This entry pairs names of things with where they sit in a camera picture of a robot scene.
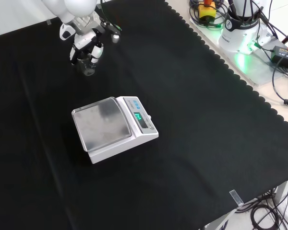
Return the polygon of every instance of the weighing scale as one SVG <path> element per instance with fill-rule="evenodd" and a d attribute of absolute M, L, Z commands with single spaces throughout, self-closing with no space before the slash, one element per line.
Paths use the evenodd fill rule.
<path fill-rule="evenodd" d="M 137 97 L 109 97 L 72 111 L 93 164 L 159 136 Z"/>

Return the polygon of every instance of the white wall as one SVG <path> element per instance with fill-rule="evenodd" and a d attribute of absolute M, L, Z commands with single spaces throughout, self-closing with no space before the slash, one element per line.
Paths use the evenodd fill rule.
<path fill-rule="evenodd" d="M 0 35 L 54 17 L 41 0 L 0 0 Z"/>

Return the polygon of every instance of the scale control panel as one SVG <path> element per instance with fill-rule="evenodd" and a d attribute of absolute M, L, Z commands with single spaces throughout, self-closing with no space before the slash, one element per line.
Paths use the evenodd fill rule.
<path fill-rule="evenodd" d="M 147 112 L 144 110 L 139 98 L 124 97 L 124 101 L 143 134 L 157 133 L 154 124 L 150 120 Z"/>

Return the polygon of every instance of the green digital display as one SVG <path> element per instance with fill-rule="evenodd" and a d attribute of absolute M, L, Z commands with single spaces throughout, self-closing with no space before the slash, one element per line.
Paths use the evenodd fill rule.
<path fill-rule="evenodd" d="M 144 119 L 142 118 L 142 115 L 139 112 L 134 113 L 134 116 L 135 116 L 135 119 L 138 120 L 142 128 L 148 128 L 146 122 L 144 121 Z"/>

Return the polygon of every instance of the black tablecloth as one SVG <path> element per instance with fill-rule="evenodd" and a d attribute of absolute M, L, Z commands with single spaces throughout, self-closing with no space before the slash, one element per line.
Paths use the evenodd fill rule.
<path fill-rule="evenodd" d="M 0 224 L 198 229 L 237 207 L 232 189 L 246 202 L 288 180 L 288 123 L 174 11 L 104 10 L 121 42 L 104 35 L 91 77 L 58 19 L 0 36 Z M 159 138 L 92 165 L 71 111 L 110 96 L 138 96 Z"/>

